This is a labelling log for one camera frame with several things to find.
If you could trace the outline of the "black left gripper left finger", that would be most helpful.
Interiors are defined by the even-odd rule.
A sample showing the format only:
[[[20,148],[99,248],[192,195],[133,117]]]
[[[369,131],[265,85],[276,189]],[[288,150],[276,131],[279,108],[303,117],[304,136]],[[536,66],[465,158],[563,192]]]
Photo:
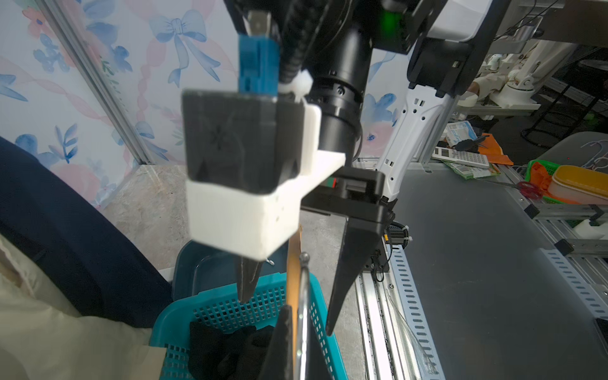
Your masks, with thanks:
[[[292,307],[285,305],[273,330],[268,348],[268,379],[293,379]]]

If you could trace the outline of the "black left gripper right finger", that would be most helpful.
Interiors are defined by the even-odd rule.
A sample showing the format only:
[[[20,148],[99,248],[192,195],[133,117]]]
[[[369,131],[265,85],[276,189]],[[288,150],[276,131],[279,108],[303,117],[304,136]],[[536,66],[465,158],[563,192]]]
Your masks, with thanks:
[[[307,380],[331,380],[321,344],[313,328],[308,334]]]

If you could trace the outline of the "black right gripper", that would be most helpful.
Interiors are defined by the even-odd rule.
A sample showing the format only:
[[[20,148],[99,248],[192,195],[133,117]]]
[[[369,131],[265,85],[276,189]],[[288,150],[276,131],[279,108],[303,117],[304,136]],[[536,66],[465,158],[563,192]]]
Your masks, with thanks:
[[[383,225],[394,221],[394,212],[383,199],[385,180],[385,175],[378,171],[342,167],[302,199],[302,210],[349,218],[328,306],[328,336],[333,335],[351,286],[380,243]],[[262,267],[262,261],[235,258],[237,297],[241,304],[253,297]]]

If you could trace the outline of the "orange clothes hanger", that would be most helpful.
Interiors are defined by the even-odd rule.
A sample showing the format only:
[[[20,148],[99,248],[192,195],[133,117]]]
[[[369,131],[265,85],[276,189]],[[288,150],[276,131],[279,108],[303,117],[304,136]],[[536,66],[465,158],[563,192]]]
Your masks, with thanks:
[[[309,362],[310,255],[302,250],[302,227],[289,239],[286,301],[291,307],[293,379],[306,379]]]

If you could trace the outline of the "black shorts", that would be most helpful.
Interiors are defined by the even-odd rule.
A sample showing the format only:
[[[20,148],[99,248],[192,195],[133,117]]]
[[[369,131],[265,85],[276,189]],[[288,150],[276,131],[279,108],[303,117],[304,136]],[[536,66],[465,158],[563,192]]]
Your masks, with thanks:
[[[233,333],[189,325],[188,371],[195,379],[257,379],[274,333],[273,326],[245,326]]]

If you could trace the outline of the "beige shorts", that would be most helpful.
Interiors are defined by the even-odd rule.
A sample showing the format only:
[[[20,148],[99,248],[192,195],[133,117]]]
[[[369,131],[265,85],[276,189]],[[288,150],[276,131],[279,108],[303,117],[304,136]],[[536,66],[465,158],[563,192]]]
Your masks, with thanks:
[[[1,240],[3,379],[157,379],[150,329],[85,317],[24,253]]]

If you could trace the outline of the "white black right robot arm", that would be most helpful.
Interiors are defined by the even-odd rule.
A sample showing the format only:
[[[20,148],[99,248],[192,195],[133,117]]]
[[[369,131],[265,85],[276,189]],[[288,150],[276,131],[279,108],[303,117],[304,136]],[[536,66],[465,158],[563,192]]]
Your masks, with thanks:
[[[409,163],[473,81],[508,7],[506,1],[226,3],[239,32],[255,11],[277,25],[281,84],[303,69],[311,74],[307,99],[321,109],[321,149],[353,162],[365,125],[382,116],[394,125],[373,174],[346,166],[336,190],[316,189],[303,201],[305,209],[348,220],[327,333],[394,220]]]

